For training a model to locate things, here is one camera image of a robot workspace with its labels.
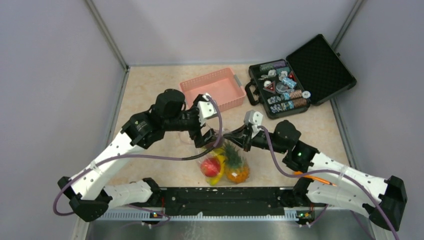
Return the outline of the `pink plastic basket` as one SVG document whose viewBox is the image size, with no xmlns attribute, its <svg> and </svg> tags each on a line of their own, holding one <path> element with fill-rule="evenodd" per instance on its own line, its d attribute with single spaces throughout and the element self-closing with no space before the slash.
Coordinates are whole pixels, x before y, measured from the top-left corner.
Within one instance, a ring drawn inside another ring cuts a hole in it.
<svg viewBox="0 0 424 240">
<path fill-rule="evenodd" d="M 243 104 L 246 91 L 232 68 L 226 67 L 179 83 L 191 107 L 198 95 L 209 94 L 224 112 Z"/>
</svg>

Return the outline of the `orange toy pineapple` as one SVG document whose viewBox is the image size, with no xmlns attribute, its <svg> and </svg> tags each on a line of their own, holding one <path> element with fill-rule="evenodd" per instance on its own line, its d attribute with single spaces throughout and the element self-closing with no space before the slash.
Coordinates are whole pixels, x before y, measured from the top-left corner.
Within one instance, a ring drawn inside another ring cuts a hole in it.
<svg viewBox="0 0 424 240">
<path fill-rule="evenodd" d="M 223 145 L 225 160 L 225 175 L 235 184 L 244 183 L 250 176 L 250 167 L 239 147 L 226 141 Z"/>
</svg>

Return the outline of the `yellow banana bunch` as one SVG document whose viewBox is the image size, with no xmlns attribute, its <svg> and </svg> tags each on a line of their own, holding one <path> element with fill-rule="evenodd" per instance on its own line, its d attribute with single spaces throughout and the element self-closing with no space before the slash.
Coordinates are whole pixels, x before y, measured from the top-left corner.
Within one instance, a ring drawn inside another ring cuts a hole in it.
<svg viewBox="0 0 424 240">
<path fill-rule="evenodd" d="M 214 149 L 212 154 L 202 161 L 200 170 L 209 185 L 215 186 L 223 177 L 226 159 L 225 151 L 220 147 Z"/>
</svg>

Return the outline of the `clear zip top bag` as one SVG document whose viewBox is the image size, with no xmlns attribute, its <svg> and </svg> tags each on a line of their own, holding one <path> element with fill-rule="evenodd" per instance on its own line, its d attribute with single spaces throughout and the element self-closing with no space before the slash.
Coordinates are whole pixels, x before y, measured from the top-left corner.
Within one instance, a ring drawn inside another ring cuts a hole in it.
<svg viewBox="0 0 424 240">
<path fill-rule="evenodd" d="M 230 186 L 245 183 L 251 173 L 242 149 L 222 137 L 220 143 L 197 160 L 200 172 L 210 186 Z"/>
</svg>

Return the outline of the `red apple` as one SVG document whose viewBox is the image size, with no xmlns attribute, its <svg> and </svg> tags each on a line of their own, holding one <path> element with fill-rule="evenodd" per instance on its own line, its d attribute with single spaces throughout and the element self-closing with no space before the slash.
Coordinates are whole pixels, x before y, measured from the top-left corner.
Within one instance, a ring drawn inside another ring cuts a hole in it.
<svg viewBox="0 0 424 240">
<path fill-rule="evenodd" d="M 221 171 L 220 161 L 217 157 L 209 157 L 200 164 L 200 170 L 206 177 L 216 177 Z"/>
</svg>

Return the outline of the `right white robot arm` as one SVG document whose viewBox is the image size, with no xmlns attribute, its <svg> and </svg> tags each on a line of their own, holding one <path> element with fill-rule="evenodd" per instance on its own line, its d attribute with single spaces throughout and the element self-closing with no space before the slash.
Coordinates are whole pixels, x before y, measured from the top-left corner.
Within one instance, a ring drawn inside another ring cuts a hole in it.
<svg viewBox="0 0 424 240">
<path fill-rule="evenodd" d="M 293 188 L 297 205 L 333 205 L 361 214 L 385 230 L 399 231 L 408 201 L 401 178 L 381 178 L 344 165 L 302 142 L 300 136 L 301 132 L 284 120 L 274 132 L 247 123 L 226 139 L 246 152 L 257 147 L 269 150 L 272 157 L 285 154 L 282 162 L 301 176 Z"/>
</svg>

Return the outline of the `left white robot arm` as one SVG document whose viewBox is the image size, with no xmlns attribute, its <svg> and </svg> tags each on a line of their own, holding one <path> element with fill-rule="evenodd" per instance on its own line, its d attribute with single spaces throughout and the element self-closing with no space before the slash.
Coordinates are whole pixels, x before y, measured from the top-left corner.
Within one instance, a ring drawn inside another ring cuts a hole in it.
<svg viewBox="0 0 424 240">
<path fill-rule="evenodd" d="M 160 189 L 151 178 L 109 185 L 109 181 L 133 158 L 145 158 L 144 151 L 162 140 L 166 132 L 189 133 L 196 147 L 212 143 L 216 147 L 222 137 L 213 130 L 202 133 L 207 120 L 220 117 L 213 98 L 198 95 L 191 107 L 186 106 L 184 94 L 176 89 L 160 93 L 146 111 L 132 115 L 112 142 L 72 177 L 58 181 L 60 195 L 69 199 L 71 213 L 85 222 L 92 222 L 107 210 L 134 203 L 154 207 L 160 202 Z"/>
</svg>

